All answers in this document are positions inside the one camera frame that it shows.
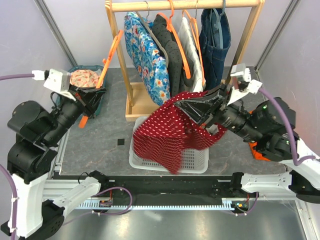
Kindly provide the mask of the red polka dot skirt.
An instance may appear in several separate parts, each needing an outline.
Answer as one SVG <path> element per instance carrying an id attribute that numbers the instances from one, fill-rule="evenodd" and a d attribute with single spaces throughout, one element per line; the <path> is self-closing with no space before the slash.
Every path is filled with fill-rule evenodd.
<path id="1" fill-rule="evenodd" d="M 227 132 L 225 127 L 217 123 L 217 133 L 211 134 L 174 105 L 204 95 L 204 92 L 185 91 L 167 100 L 134 131 L 134 153 L 177 174 L 185 149 L 204 150 L 217 143 Z"/>

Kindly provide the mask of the orange hanger of skirt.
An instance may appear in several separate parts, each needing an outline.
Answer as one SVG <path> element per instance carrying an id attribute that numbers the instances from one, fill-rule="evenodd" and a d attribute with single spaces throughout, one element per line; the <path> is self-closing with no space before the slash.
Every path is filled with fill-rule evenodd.
<path id="1" fill-rule="evenodd" d="M 114 37 L 114 39 L 112 41 L 112 44 L 111 44 L 111 47 L 109 49 L 109 53 L 108 53 L 107 58 L 104 58 L 102 60 L 103 70 L 102 70 L 102 73 L 101 73 L 101 75 L 99 77 L 97 85 L 95 87 L 97 89 L 97 92 L 99 92 L 100 89 L 102 88 L 102 84 L 104 82 L 105 75 L 106 75 L 106 73 L 108 71 L 108 68 L 109 68 L 110 63 L 112 61 L 112 58 L 113 58 L 113 56 L 114 56 L 114 54 L 115 54 L 115 52 L 117 50 L 117 47 L 118 47 L 118 45 L 119 45 L 119 43 L 121 41 L 123 33 L 124 33 L 124 31 L 122 29 L 118 31 L 118 34 Z"/>

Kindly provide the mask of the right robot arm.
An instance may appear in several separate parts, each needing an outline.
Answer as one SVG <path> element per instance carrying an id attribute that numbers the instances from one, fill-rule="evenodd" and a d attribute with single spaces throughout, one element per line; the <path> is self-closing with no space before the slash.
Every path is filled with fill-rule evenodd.
<path id="1" fill-rule="evenodd" d="M 272 162 L 289 167 L 279 174 L 253 175 L 236 172 L 229 191 L 235 197 L 244 193 L 294 196 L 299 200 L 320 202 L 320 158 L 294 132 L 296 113 L 279 97 L 268 96 L 255 110 L 237 105 L 250 92 L 248 84 L 239 88 L 223 84 L 201 97 L 174 103 L 197 126 L 208 130 L 218 124 L 254 143 L 255 151 Z"/>

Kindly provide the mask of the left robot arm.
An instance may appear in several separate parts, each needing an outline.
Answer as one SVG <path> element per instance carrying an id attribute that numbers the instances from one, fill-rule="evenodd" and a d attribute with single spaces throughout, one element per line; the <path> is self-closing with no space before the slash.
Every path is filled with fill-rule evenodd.
<path id="1" fill-rule="evenodd" d="M 110 191 L 107 176 L 95 170 L 60 197 L 43 199 L 60 140 L 79 117 L 95 117 L 106 89 L 70 86 L 69 93 L 70 97 L 58 94 L 51 111 L 36 101 L 25 101 L 13 110 L 8 121 L 8 127 L 16 133 L 4 170 L 13 188 L 12 207 L 10 219 L 0 229 L 12 238 L 46 240 L 81 203 Z"/>

